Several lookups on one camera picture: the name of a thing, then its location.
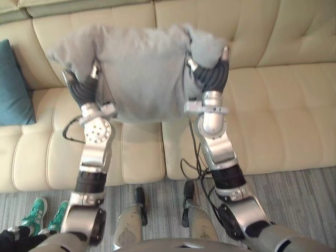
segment gray cloth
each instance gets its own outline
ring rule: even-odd
[[[48,54],[52,60],[84,81],[94,59],[102,76],[97,102],[114,102],[123,122],[159,122],[183,115],[189,98],[199,97],[185,58],[191,54],[203,67],[212,68],[225,41],[189,25],[169,29],[87,26],[63,38]]]

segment green sneaker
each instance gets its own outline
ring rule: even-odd
[[[56,231],[56,232],[60,232],[61,231],[61,225],[62,225],[62,221],[65,215],[65,211],[68,207],[68,202],[67,201],[63,201],[58,208],[57,213],[55,214],[55,217],[51,220],[51,222],[48,225],[48,230],[49,231]]]
[[[21,226],[34,229],[30,235],[37,235],[43,229],[43,218],[47,212],[48,203],[45,198],[37,198],[27,217],[22,219]]]

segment floor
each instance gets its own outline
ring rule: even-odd
[[[333,248],[336,247],[336,168],[313,169],[246,176],[270,219],[291,227]],[[142,185],[148,198],[149,223],[143,228],[144,239],[188,237],[181,226],[183,186],[185,181],[163,181]],[[210,213],[209,205],[196,183],[196,200]],[[213,181],[206,180],[207,188]],[[134,202],[133,191],[138,185],[123,185],[106,189],[104,208],[108,211],[106,231],[102,243],[90,251],[111,251],[113,228],[118,215]],[[0,228],[18,225],[29,212],[34,198],[48,199],[47,222],[53,217],[60,202],[67,199],[69,191],[48,191],[0,194]],[[212,198],[219,205],[219,200]],[[229,239],[211,214],[221,241],[238,244]]]

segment blue throw pillow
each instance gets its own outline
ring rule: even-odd
[[[34,110],[11,46],[0,41],[0,125],[32,123]]]

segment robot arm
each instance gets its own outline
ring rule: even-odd
[[[85,251],[103,238],[106,211],[100,206],[111,160],[114,128],[107,118],[116,116],[113,104],[99,107],[96,100],[100,67],[95,61],[90,76],[79,83],[72,72],[63,71],[70,93],[81,109],[85,144],[75,190],[71,192],[61,234],[49,237],[32,251]]]
[[[199,114],[196,132],[215,181],[215,192],[223,201],[218,214],[228,236],[242,240],[258,252],[332,251],[331,248],[296,232],[274,225],[266,216],[250,185],[245,181],[233,146],[226,133],[222,93],[228,77],[228,48],[214,69],[204,69],[191,58],[187,61],[194,77],[203,84],[201,101],[189,101],[185,112]]]

